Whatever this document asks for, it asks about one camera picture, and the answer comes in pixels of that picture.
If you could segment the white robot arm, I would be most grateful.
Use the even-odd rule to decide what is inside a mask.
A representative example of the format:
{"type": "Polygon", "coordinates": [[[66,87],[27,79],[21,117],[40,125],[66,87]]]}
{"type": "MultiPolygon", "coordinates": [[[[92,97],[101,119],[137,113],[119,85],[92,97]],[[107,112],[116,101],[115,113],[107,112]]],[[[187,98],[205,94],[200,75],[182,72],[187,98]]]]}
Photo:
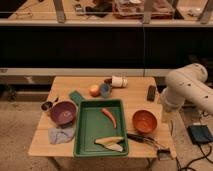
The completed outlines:
{"type": "Polygon", "coordinates": [[[173,112],[189,101],[213,116],[213,89],[205,85],[207,78],[206,68],[199,63],[170,71],[165,77],[166,87],[160,95],[163,109],[173,112]]]}

